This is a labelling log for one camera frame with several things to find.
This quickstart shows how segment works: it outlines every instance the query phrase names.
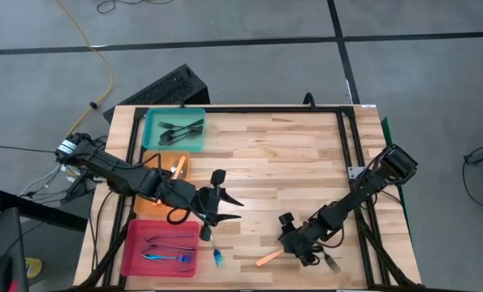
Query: utensil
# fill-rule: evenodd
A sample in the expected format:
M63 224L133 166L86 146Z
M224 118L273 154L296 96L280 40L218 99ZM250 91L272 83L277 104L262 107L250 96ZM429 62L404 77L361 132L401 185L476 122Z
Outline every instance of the utensil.
M150 238L142 238L144 242L148 245L148 248L144 249L142 253L145 253L147 250L155 247L165 248L165 249L177 249L181 252L194 252L194 248L192 247L180 247L174 244L166 244L166 243L151 243L155 238L189 238L193 237L192 234L177 234L177 235L154 235Z
M161 251L187 252L187 253L190 253L190 254L194 253L194 249L192 249L192 248L191 249L183 249L181 247L172 248L172 247L166 247L164 244L156 244L156 243L149 245L147 248L145 248L140 253L145 254L145 253L147 253L147 251L150 251L150 250L155 249L155 248L157 248Z
M265 256L264 258L257 260L256 266L261 267L263 264L268 264L268 262L270 262L271 260L275 259L276 257L282 255L283 253L284 253L283 249L280 249L280 250L278 250L274 253L271 253L271 254Z
M156 238L192 238L194 237L193 234L174 234L174 235L153 235L150 238L142 238L145 243L151 244L150 242Z
M201 135L201 132L203 131L203 126L199 126L196 128L190 129L188 132L185 132L183 134L179 135L167 135L164 137L160 137L160 141L158 141L158 145L172 145L180 140L183 140L185 138L193 138L197 137L198 135Z
M212 244L212 247L214 248L213 255L214 255L214 261L216 262L216 266L221 267L223 265L223 255L219 251L219 248L217 248L216 245L214 244L214 238L212 237L212 235L210 235L210 243Z
M177 162L175 162L171 168L170 172L173 173L172 179L178 179L179 177L184 176L183 175L183 165L185 165L185 160L187 158L185 156L182 156L179 158Z
M164 136L167 136L167 135L173 135L174 133L176 133L178 131L181 131L181 130L184 130L184 129L187 129L187 128L190 128L190 127L202 125L203 122L204 122L203 121L203 118L202 119L199 119L199 120L197 120L197 121L195 121L193 123L190 123L187 126L178 126L178 125L174 125L174 124L171 124L171 123L168 123L168 122L159 122L158 123L158 126L163 127L163 128L166 128L166 129L170 129L168 131L163 132L160 135L160 139L162 137L164 137Z
M154 261L161 263L161 264L166 264L166 265L170 266L171 268L177 270L178 272L189 272L189 271L192 271L194 269L194 268L176 268L172 264L166 263L163 260L154 260Z
M178 256L167 256L167 255L142 255L144 258L148 260L178 260L178 262L183 264L188 264L192 262L191 255L178 255Z
M333 272L335 272L335 273L342 272L342 269L339 267L339 265L337 263L335 263L335 260L333 260L331 255L324 253L324 260L330 266L330 268L333 270Z

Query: gray floor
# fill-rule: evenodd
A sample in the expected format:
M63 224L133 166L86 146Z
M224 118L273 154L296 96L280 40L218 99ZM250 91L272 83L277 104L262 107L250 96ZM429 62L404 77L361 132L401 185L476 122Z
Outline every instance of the gray floor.
M334 35L321 0L118 4L108 15L96 12L99 2L65 1L94 45ZM483 1L346 0L336 5L346 36L483 31ZM0 49L75 45L84 42L54 2L0 0ZM404 191L423 282L483 291L483 208L466 196L461 182L462 156L483 145L483 39L350 43L347 50L361 102L378 105L395 142L420 162ZM295 103L307 91L317 103L350 102L334 43L104 55L116 78L104 110L183 63L207 83L215 104ZM91 53L0 56L0 144L55 148L107 82L106 69ZM94 136L107 129L99 112L80 127ZM54 166L49 154L0 149L2 189L20 192ZM483 165L468 169L468 181L483 200ZM61 176L50 189L67 185ZM88 200L63 208L87 216ZM34 224L28 221L25 229ZM80 234L49 226L25 238L27 253L52 267L33 290L67 288L81 240Z

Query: plastic tray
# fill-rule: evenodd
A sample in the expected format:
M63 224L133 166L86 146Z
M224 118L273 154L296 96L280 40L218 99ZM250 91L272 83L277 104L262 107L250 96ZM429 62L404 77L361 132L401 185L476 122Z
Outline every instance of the plastic tray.
M148 150L144 153L143 161L149 159L152 155L156 154L158 151ZM185 165L184 165L184 172L182 176L178 177L179 179L186 180L188 177L189 170L191 169L191 162L190 162L190 155L189 152L185 151L162 151L161 153L161 163L162 168L164 170L170 170L171 166L174 165L177 161L179 161L180 157L185 156L187 158ZM158 167L158 160L155 158L151 160L147 166L149 167ZM135 199L135 213L139 215L145 215L149 217L156 217L157 219L165 219L167 213L172 210L172 208L165 206L161 202L154 203L150 200L146 200L140 196L137 196ZM178 220L178 218L183 217L185 211L175 211L171 214L174 220Z
M129 224L127 231L126 246L122 256L120 273L124 276L147 276L147 277L192 277L196 273L197 247L200 233L200 225L194 221L186 221L180 225L170 225L166 221L153 221L135 219ZM162 264L156 260L147 260L141 252L147 248L142 238L154 235L176 235L193 234L191 238L158 238L156 243L178 245L181 247L193 247L192 262L180 263L177 260L165 260L176 268L192 268L188 272L179 272L169 265ZM180 256L182 252L163 251L152 249L149 253L164 256Z
M168 129L160 127L159 122L168 122L173 125L187 126L203 119L203 132L193 138L185 138L172 145L159 145L160 135ZM144 138L142 146L151 150L180 150L200 152L203 148L205 136L205 110L204 109L150 109L145 117Z

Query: computer mouse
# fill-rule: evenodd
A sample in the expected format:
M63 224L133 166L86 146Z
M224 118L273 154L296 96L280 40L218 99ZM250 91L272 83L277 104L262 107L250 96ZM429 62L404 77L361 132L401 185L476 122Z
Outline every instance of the computer mouse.
M7 292L12 282L12 258L0 255L0 292Z

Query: orange tray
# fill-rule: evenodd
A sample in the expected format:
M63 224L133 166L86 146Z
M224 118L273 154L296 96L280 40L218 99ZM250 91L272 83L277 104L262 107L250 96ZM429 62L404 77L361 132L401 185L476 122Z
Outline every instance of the orange tray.
M158 153L158 151L153 151L153 150L148 150L144 153L144 157L142 161L148 160L152 155ZM171 166L178 164L178 161L180 157L185 156L185 164L183 165L183 172L182 175L179 177L179 179L187 179L188 177L188 171L191 169L190 168L190 155L189 152L186 151L161 151L161 163L162 163L162 168L164 170L170 170ZM149 167L158 167L158 159L154 158L150 162L146 164L146 166ZM134 207L135 213L138 215L145 215L148 217L166 217L167 213L172 210L171 207L167 207L162 202L154 203L150 200L146 200L144 198L141 198L139 196L136 197L135 199L135 207ZM171 218L174 217L175 220L177 218L183 217L185 214L185 211L179 210L179 211L174 211L171 214Z

